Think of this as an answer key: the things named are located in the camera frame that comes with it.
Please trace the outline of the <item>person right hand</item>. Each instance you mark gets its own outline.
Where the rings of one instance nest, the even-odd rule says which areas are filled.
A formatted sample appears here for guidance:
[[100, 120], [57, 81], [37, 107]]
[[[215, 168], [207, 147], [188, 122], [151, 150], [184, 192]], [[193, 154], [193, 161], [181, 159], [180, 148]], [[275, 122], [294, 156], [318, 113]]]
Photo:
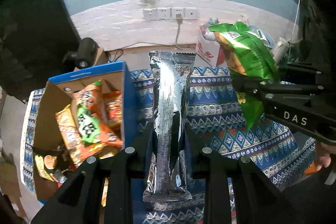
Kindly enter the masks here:
[[332, 153], [334, 153], [334, 147], [319, 141], [316, 143], [314, 165], [317, 172], [322, 167], [327, 168], [330, 165]]

